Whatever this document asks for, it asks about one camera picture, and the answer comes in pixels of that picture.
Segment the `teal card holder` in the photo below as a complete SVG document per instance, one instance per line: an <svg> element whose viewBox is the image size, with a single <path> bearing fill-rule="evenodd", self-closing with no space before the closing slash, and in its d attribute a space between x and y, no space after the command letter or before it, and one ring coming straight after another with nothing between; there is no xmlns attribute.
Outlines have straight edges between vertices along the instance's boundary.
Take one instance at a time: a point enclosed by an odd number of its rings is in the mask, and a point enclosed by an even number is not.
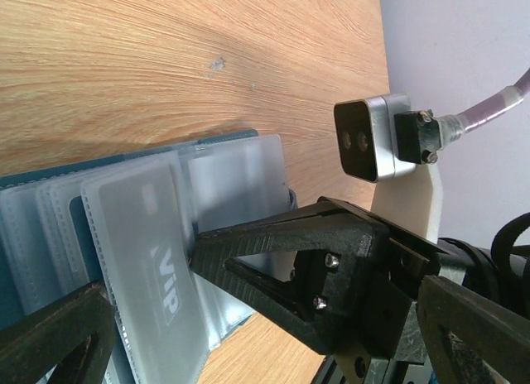
<svg viewBox="0 0 530 384"><path fill-rule="evenodd" d="M198 233L296 207L281 139L255 131L1 178L1 325L101 280L106 383L194 383L252 308L190 271Z"/></svg>

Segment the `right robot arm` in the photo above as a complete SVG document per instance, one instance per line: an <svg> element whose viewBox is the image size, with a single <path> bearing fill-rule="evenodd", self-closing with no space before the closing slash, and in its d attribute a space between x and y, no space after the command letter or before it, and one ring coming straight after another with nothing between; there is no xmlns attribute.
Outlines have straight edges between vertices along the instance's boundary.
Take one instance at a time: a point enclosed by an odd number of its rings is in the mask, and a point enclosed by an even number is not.
<svg viewBox="0 0 530 384"><path fill-rule="evenodd" d="M317 383L526 383L528 227L430 242L323 197L202 233L190 267L323 355Z"/></svg>

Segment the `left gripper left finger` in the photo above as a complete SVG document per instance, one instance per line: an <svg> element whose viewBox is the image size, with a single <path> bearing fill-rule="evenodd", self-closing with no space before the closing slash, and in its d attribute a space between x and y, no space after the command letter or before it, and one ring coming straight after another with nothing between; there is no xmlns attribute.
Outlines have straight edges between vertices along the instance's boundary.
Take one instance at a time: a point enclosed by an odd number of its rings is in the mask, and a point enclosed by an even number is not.
<svg viewBox="0 0 530 384"><path fill-rule="evenodd" d="M1 330L1 382L101 383L115 341L115 308L91 281Z"/></svg>

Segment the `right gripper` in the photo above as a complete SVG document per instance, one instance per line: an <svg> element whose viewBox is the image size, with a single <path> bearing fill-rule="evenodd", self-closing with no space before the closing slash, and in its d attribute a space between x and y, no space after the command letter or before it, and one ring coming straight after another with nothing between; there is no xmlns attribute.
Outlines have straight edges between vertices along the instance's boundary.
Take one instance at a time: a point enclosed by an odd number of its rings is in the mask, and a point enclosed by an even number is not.
<svg viewBox="0 0 530 384"><path fill-rule="evenodd" d="M190 268L316 353L336 351L324 383L429 383L417 297L441 270L438 234L437 224L417 234L320 197L201 233Z"/></svg>

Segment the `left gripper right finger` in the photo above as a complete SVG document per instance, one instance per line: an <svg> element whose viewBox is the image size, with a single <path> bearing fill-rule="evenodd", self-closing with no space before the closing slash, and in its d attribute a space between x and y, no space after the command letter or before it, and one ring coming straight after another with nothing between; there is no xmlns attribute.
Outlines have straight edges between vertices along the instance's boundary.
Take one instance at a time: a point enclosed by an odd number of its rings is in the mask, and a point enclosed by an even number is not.
<svg viewBox="0 0 530 384"><path fill-rule="evenodd" d="M439 383L486 383L491 366L529 382L529 320L442 276L425 276L417 318Z"/></svg>

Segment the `black VIP card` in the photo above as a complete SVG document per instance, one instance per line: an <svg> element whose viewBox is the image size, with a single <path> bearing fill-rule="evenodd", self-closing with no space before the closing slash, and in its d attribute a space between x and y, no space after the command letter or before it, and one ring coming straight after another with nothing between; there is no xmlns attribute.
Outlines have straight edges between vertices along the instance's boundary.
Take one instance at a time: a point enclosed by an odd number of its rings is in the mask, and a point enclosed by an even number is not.
<svg viewBox="0 0 530 384"><path fill-rule="evenodd" d="M196 382L208 341L170 163L109 167L80 194L135 382Z"/></svg>

